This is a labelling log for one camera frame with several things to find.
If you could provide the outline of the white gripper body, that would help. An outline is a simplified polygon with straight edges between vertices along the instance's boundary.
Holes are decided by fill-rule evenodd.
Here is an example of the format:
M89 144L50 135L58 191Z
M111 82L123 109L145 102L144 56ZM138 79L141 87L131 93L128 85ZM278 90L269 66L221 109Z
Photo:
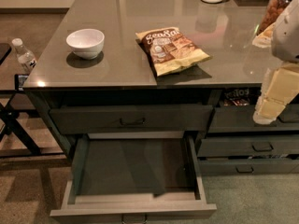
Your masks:
M281 61L299 63L299 0L292 0L278 16L271 50Z

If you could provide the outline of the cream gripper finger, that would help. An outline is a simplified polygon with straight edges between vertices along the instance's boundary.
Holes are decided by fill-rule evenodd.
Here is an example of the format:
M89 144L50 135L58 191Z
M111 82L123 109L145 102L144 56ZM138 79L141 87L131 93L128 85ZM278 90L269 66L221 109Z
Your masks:
M268 69L255 106L254 122L267 125L275 121L298 93L298 63L283 63L276 70Z

